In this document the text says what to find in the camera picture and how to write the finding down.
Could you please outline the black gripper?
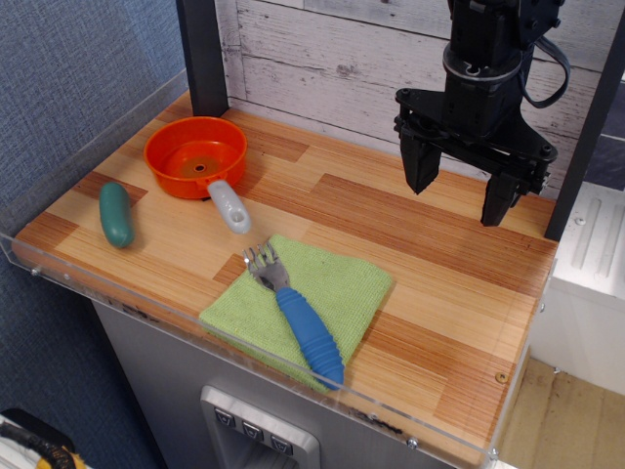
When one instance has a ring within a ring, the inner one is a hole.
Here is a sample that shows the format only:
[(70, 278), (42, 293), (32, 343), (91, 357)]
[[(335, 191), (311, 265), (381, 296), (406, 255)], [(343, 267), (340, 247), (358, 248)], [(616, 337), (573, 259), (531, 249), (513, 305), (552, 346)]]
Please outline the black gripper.
[[(532, 60), (529, 49), (488, 66), (468, 62), (446, 47), (443, 91), (396, 92), (395, 130), (406, 183), (415, 193), (438, 176), (443, 152), (492, 175), (480, 219), (485, 227), (499, 226), (519, 193), (542, 192), (558, 152), (521, 115)], [(502, 173), (514, 169), (516, 177)]]

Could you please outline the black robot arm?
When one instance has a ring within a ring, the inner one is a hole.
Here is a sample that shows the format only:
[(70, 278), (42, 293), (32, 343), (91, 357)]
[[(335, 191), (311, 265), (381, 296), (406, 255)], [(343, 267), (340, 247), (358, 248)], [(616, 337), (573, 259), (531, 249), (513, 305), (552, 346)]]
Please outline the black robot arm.
[(486, 227), (499, 225), (522, 196), (541, 193), (558, 152), (525, 122), (521, 104), (550, 107), (568, 87), (562, 83), (542, 101), (533, 100), (526, 89), (535, 50), (570, 73), (564, 52), (545, 36), (560, 25), (561, 5), (449, 2), (452, 26), (442, 55), (443, 91), (396, 92), (395, 129), (405, 179), (415, 193), (438, 176), (443, 154), (489, 174), (480, 219)]

